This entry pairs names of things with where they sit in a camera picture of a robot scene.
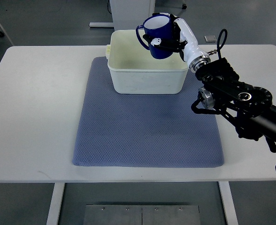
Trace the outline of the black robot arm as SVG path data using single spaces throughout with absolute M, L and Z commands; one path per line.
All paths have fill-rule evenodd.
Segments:
M 270 91 L 239 81 L 225 58 L 201 63 L 194 72 L 203 83 L 191 106 L 194 113 L 221 115 L 239 138 L 257 141 L 264 136 L 271 152 L 276 152 L 276 106 Z

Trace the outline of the black white robotic hand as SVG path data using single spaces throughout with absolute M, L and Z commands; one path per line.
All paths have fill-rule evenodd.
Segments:
M 179 53 L 182 61 L 187 63 L 189 69 L 193 73 L 195 73 L 201 66 L 210 62 L 208 53 L 199 47 L 194 33 L 184 19 L 173 14 L 156 14 L 165 14 L 170 17 L 172 39 L 163 39 L 161 44 L 155 47 L 172 53 Z

